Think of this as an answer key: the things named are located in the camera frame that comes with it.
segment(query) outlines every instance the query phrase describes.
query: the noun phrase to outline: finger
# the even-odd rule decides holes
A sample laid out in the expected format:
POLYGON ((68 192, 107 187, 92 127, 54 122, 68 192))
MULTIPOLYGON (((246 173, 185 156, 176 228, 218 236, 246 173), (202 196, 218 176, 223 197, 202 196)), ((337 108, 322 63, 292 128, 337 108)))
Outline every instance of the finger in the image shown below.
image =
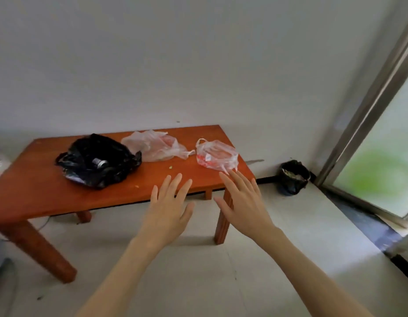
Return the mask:
POLYGON ((189 219, 191 219, 192 213, 194 212, 194 207, 195 203, 194 202, 189 202, 186 205, 185 211, 183 212, 182 216, 180 217, 180 223, 186 227, 186 225, 189 222, 189 219))
POLYGON ((170 175, 168 175, 165 179, 164 179, 164 181, 163 181, 163 183, 161 184, 161 187, 160 187, 160 192, 159 192, 159 194, 158 194, 158 198, 160 199, 160 198, 163 198, 165 195, 166 195, 166 193, 167 193, 167 188, 169 187, 169 184, 170 184, 170 180, 172 179, 172 177, 170 176, 170 175))
POLYGON ((239 191, 247 191, 247 185, 245 185, 244 181, 240 176, 238 176, 236 173, 234 173, 232 170, 229 171, 229 175, 235 180, 236 185, 238 186, 239 191))
POLYGON ((176 200, 179 200, 179 202, 184 202, 185 197, 189 191, 189 188, 191 188, 192 185, 192 179, 188 180, 185 182, 185 184, 182 186, 182 188, 179 189, 179 192, 176 196, 176 200))
POLYGON ((179 185, 180 181, 182 180, 182 174, 178 173, 175 179, 170 183, 169 188, 167 188, 166 196, 174 197, 177 186, 179 185))
POLYGON ((158 194, 158 188, 157 186, 154 185, 153 190, 151 191, 151 197, 150 197, 151 204, 154 204, 157 202, 157 194, 158 194))
POLYGON ((232 180, 230 180, 228 176, 226 176, 223 172, 219 172, 219 176, 225 184, 226 189, 229 190, 231 194, 239 192, 238 187, 232 180))
POLYGON ((221 212, 225 215, 228 222, 231 222, 233 217, 233 210, 228 206, 226 201, 221 197, 214 197, 214 201, 216 201, 217 206, 219 206, 221 212))
POLYGON ((261 197, 261 191, 260 191, 260 188, 257 185, 257 182, 255 181, 255 178, 253 178, 251 180, 251 185, 253 185, 253 189, 257 193, 257 195, 259 195, 261 197))
POLYGON ((251 183, 250 183, 250 181, 247 179, 247 177, 244 176, 240 171, 236 171, 236 174, 241 177, 242 181, 245 183, 245 185, 247 186, 248 190, 249 190, 250 192, 253 192, 253 191, 254 191, 253 185, 251 185, 251 183))

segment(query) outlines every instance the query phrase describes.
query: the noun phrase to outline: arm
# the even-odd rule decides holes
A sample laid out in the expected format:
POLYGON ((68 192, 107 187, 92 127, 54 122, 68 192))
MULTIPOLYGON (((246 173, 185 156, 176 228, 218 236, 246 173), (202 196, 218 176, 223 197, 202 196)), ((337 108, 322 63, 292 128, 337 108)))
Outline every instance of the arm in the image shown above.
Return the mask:
POLYGON ((192 216, 194 204, 189 203, 185 211, 182 205, 191 187, 188 180, 175 192, 182 175, 164 180, 160 192, 154 186, 139 233, 129 243, 127 250, 110 274, 84 304, 76 317, 123 316, 126 312, 138 282, 150 262, 159 251, 185 230, 192 216))
POLYGON ((320 268, 299 251, 272 223, 255 182, 239 171, 229 172, 233 183, 220 173, 233 199, 233 209, 223 200, 215 201, 231 224, 253 239, 279 265, 313 317, 373 317, 320 268))

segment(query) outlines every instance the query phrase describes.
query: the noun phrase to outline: table top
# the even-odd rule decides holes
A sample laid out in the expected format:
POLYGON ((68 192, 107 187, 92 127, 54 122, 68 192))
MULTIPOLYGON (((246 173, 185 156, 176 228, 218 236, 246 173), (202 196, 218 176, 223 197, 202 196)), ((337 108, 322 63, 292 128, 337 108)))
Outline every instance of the table top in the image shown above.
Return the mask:
MULTIPOLYGON (((195 149, 198 139, 220 140, 231 146, 219 125, 159 129, 178 139, 188 150, 195 149)), ((118 142, 129 132, 104 133, 118 142)), ((0 176, 0 224, 30 218, 71 213, 149 200, 154 185, 160 186, 167 175, 183 174, 179 187, 192 178, 190 192, 223 188, 218 171, 198 165, 196 156, 187 160, 174 157, 166 161, 143 162, 123 182, 103 190, 72 182, 54 165, 56 157, 83 136, 39 138, 30 143, 12 165, 0 176)), ((247 178, 254 175, 241 156, 240 170, 247 178)))

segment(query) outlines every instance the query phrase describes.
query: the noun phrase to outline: left hand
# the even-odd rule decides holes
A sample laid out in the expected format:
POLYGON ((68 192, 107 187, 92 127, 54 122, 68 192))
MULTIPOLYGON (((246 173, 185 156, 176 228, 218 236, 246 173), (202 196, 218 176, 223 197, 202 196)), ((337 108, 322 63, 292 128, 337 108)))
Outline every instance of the left hand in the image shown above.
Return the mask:
POLYGON ((167 176, 160 187, 153 187, 151 192, 150 206, 143 218, 142 226, 137 235, 145 238, 153 247, 162 249, 182 234, 192 216, 195 204, 187 204, 183 210, 183 202, 192 185, 192 179, 188 180, 175 197, 177 187, 182 179, 178 174, 171 182, 171 176, 167 176))

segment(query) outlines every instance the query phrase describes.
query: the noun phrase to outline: forearm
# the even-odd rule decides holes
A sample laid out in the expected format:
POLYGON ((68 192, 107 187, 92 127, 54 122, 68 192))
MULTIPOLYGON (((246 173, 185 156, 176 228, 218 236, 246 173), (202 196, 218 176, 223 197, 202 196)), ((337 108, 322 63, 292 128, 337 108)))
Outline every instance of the forearm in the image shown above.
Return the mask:
POLYGON ((131 240, 116 266, 76 316, 123 316, 141 276, 159 250, 141 237, 131 240))
POLYGON ((279 265, 313 317, 372 317, 298 250, 278 228, 262 234, 256 243, 279 265))

